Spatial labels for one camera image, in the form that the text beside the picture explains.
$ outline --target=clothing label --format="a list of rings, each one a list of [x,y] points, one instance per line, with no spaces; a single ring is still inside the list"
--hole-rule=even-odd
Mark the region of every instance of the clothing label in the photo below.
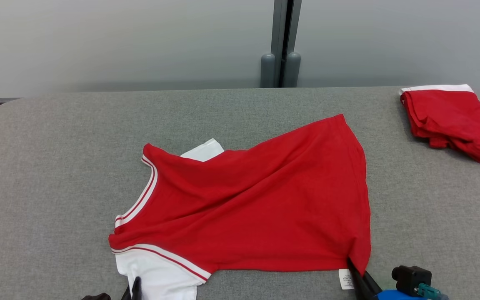
[[[341,268],[338,270],[338,277],[340,277],[340,285],[342,289],[354,289],[353,287],[353,278],[351,273],[346,268]]]

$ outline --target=folded red shorts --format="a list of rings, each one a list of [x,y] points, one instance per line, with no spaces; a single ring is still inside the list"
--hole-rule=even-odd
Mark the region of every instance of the folded red shorts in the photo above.
[[[467,84],[408,87],[400,95],[412,135],[480,162],[480,102]]]
[[[217,270],[366,269],[366,161],[343,115],[207,161],[147,144],[142,161],[149,183],[109,242],[146,299],[194,300]]]

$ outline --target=red jersey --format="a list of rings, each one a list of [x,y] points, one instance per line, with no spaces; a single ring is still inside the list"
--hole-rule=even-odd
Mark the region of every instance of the red jersey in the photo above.
[[[149,299],[195,299],[217,270],[366,269],[366,161],[343,115],[204,162],[147,144],[142,161],[149,183],[109,242]]]

